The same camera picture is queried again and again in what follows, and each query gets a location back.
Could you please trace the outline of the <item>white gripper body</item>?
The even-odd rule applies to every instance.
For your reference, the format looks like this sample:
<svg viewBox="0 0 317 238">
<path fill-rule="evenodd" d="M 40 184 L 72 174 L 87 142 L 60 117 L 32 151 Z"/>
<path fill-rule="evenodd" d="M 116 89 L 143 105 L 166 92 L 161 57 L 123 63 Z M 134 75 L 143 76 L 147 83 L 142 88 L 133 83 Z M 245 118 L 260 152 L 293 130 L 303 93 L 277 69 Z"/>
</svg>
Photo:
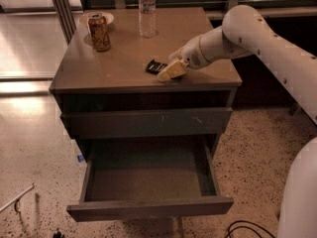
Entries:
<svg viewBox="0 0 317 238">
<path fill-rule="evenodd" d="M 182 47 L 181 57 L 190 68 L 199 69 L 211 63 L 211 48 L 204 35 L 190 40 Z"/>
</svg>

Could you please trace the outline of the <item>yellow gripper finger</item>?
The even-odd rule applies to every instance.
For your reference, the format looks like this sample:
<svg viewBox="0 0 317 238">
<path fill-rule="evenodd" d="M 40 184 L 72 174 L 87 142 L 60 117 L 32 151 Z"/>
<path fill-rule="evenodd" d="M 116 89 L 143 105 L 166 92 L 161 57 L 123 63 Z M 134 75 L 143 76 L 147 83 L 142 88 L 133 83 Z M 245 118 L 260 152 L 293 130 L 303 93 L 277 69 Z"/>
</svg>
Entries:
<svg viewBox="0 0 317 238">
<path fill-rule="evenodd" d="M 169 81 L 186 74 L 187 63 L 183 59 L 174 59 L 159 74 L 158 80 Z"/>
<path fill-rule="evenodd" d="M 171 53 L 168 56 L 168 60 L 172 61 L 172 60 L 181 60 L 182 59 L 182 50 L 183 48 L 179 48 L 177 51 Z"/>
</svg>

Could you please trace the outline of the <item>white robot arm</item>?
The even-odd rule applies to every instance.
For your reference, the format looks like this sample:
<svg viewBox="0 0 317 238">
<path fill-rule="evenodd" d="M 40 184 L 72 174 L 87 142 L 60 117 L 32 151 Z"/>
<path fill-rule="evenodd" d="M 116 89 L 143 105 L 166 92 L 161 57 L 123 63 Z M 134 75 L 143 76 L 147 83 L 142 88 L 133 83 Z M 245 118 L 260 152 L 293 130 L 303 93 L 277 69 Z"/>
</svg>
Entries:
<svg viewBox="0 0 317 238">
<path fill-rule="evenodd" d="M 317 59 L 276 34 L 248 5 L 231 8 L 222 25 L 169 56 L 158 79 L 169 81 L 220 59 L 257 56 L 312 119 L 317 118 Z M 285 184 L 277 238 L 317 237 L 317 139 L 294 159 Z"/>
</svg>

